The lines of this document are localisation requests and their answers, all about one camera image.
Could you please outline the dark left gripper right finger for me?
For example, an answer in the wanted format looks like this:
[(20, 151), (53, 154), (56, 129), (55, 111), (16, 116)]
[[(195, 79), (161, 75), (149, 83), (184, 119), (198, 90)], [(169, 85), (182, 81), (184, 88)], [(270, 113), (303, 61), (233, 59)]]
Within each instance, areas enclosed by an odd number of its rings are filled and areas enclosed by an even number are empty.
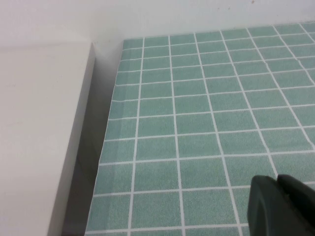
[(278, 175), (277, 183), (284, 191), (304, 233), (300, 236), (315, 235), (315, 190), (290, 175)]

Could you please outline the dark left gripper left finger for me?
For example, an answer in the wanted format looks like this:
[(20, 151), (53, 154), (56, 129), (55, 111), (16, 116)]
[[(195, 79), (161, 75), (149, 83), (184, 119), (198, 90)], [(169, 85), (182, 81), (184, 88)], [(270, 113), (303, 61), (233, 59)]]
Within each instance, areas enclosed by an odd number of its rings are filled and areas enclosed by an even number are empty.
[(284, 192), (268, 176), (254, 176), (248, 204), (248, 225), (251, 236), (287, 236), (290, 229), (285, 219), (288, 213)]

